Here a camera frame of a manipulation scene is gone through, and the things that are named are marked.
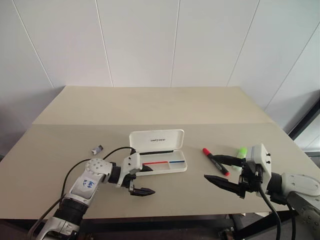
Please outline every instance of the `handwritten label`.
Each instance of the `handwritten label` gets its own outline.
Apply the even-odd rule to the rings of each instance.
[[[84,187],[87,187],[88,189],[92,188],[93,185],[95,185],[95,183],[93,181],[89,181],[89,180],[83,180],[82,185]]]

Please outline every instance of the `blue stripe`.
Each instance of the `blue stripe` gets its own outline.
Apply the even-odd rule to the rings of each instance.
[[[169,161],[170,164],[176,164],[176,163],[184,163],[184,160],[181,161]]]

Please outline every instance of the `red stripe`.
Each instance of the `red stripe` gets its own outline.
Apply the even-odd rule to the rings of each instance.
[[[145,162],[142,163],[143,165],[150,165],[150,164],[167,164],[168,161],[153,161],[153,162]]]

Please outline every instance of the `beige table surface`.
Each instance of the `beige table surface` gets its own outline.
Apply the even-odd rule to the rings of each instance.
[[[146,197],[130,196],[126,188],[102,184],[84,217],[188,216],[269,210],[254,193],[247,193],[241,199],[209,183],[204,174],[221,176],[221,173],[203,155],[203,147],[214,154],[234,156],[242,146],[263,143],[271,153],[273,172],[320,177],[316,165],[237,87],[70,86],[43,111],[0,162],[0,218],[39,218],[59,198],[68,170],[78,161],[91,157],[93,147],[103,145],[104,151],[98,155],[103,157],[115,148],[127,146],[132,131],[178,128],[185,131],[182,150],[188,164],[186,172],[138,177],[136,187],[156,191]],[[123,150],[109,161],[120,164],[127,155],[128,151]],[[231,172],[228,178],[237,183],[239,173],[227,168]],[[74,169],[67,190],[83,169],[84,164]],[[274,205],[277,210],[286,209]]]

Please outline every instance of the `red marker cap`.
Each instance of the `red marker cap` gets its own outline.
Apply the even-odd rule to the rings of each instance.
[[[203,148],[202,151],[203,151],[203,153],[204,153],[206,156],[208,156],[208,155],[211,153],[211,152],[210,152],[208,149],[206,149],[206,148]]]

